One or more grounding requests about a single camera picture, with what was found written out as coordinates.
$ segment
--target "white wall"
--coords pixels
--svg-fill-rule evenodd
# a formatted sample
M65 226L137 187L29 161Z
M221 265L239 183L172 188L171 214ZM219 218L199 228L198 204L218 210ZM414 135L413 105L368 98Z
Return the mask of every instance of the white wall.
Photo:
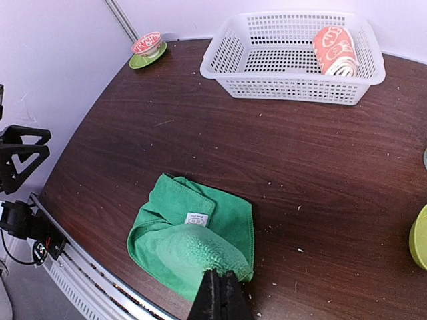
M374 28L381 49L427 63L427 3L423 0L118 0L140 35L165 39L211 37L229 16L269 10L324 10L361 15Z
M53 136L48 160L1 200L26 200L42 188L81 120L130 58L130 47L103 0L0 1L0 129L18 124Z

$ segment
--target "wooden table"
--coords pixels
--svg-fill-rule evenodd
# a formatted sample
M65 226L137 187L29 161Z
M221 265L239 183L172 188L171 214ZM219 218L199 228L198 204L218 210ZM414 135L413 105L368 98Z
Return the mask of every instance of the wooden table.
M386 56L355 107L231 98L199 66L209 41L127 65L56 165L43 204L104 267L185 319L191 303L128 256L126 239L163 172L254 205L262 319L426 319L427 273L408 234L427 202L427 66Z

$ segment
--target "white plastic basket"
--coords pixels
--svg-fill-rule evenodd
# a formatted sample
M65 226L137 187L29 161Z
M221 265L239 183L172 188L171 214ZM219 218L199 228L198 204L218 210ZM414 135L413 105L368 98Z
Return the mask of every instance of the white plastic basket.
M320 74L312 39L328 25L354 39L357 77ZM381 50L368 22L349 13L274 11L228 19L212 39L200 67L235 98L283 99L355 105L383 82Z

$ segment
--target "cable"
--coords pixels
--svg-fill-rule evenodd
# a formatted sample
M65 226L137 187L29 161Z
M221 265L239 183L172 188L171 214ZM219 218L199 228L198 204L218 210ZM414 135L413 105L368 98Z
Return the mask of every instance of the cable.
M3 248L5 248L7 255L10 256L10 258L12 260L14 260L14 262L19 263L21 265L36 265L36 264L40 263L40 260L36 260L36 261L32 261L32 262L24 262L24 261L20 261L20 260L16 259L14 256L12 256L12 254L9 252L9 250L7 250L3 230L0 229L0 232L1 232L1 241L3 242Z

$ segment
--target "black metal bracket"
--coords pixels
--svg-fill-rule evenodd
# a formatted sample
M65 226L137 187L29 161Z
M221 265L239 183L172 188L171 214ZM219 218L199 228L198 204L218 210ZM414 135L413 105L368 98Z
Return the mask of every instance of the black metal bracket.
M0 85L0 120L3 118L3 92L5 92L5 88L3 85Z
M19 200L15 203L5 201L1 206L3 212L0 215L0 229L18 239L30 238L44 244L52 258L58 259L67 238L52 224L42 210L39 209L34 214L32 206Z
M206 271L187 320L254 320L233 271Z
M26 145L23 144L24 136L40 139L33 145ZM50 155L49 148L44 145L50 138L50 131L44 129L11 125L4 130L0 136L0 192L4 191L8 195L22 186L30 174ZM12 156L17 155L23 163L35 153L38 154L37 158L18 173Z

